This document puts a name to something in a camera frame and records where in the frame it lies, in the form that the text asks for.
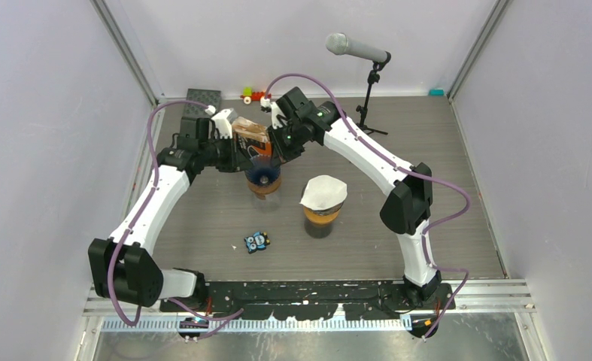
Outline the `orange coffee filter bag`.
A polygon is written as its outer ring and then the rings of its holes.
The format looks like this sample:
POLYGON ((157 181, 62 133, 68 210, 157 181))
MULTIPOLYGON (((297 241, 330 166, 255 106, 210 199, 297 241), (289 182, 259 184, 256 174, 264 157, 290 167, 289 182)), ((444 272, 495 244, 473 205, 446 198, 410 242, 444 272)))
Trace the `orange coffee filter bag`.
POLYGON ((237 117, 232 123, 237 142, 249 158, 271 157, 272 144, 265 126, 244 117, 237 117))

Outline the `blue ribbed dripper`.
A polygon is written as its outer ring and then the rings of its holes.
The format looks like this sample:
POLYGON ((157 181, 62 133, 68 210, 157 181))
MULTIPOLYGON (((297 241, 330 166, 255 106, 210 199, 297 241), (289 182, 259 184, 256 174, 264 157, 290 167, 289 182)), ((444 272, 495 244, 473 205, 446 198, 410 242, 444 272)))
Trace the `blue ribbed dripper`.
POLYGON ((281 167, 273 165, 267 156, 255 156, 251 159, 252 166, 246 170, 247 180, 258 187, 268 187, 275 183, 281 175, 281 167))

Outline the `white paper coffee filter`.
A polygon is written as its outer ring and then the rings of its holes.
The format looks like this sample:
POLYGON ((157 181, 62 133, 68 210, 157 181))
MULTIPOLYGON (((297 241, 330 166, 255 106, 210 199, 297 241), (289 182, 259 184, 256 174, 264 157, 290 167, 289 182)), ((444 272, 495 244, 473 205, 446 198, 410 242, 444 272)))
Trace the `white paper coffee filter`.
POLYGON ((340 205, 348 196, 348 185, 338 178, 323 174, 305 185, 299 204, 312 211, 325 211, 340 205))

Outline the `dark glass carafe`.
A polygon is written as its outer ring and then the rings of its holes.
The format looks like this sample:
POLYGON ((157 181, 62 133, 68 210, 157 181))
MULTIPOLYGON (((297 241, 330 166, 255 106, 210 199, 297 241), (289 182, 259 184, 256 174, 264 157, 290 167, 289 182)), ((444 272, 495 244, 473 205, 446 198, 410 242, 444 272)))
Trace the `dark glass carafe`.
POLYGON ((319 224, 305 220, 304 227, 306 233, 316 239, 326 238, 333 231, 333 223, 319 224))

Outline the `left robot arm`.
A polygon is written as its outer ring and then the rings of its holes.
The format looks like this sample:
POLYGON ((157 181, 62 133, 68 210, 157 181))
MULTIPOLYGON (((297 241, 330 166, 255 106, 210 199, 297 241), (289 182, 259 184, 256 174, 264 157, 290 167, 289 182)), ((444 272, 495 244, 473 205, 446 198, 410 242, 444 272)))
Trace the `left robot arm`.
POLYGON ((180 197, 205 168, 237 172, 250 160, 236 144, 226 109, 198 117, 181 127, 176 142, 161 149, 144 192, 126 219, 106 238, 96 238, 88 257, 96 294, 113 304, 150 307, 160 299, 178 298, 189 311, 207 302, 205 276, 182 268, 161 269, 152 257, 159 234, 180 197))

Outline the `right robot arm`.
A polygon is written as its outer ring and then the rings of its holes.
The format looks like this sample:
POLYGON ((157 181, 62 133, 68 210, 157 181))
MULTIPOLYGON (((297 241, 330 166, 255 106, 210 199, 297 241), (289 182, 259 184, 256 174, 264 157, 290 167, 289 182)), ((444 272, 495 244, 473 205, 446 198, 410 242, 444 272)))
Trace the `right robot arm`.
POLYGON ((262 98, 260 104, 272 117, 273 164, 299 157, 305 143, 315 141, 355 165, 385 194, 380 218, 399 240, 407 301, 419 309, 432 303, 442 276, 430 265, 430 246, 422 239, 433 203, 430 168, 395 157, 349 120, 340 106, 332 101, 315 105, 298 87, 275 101, 262 98))

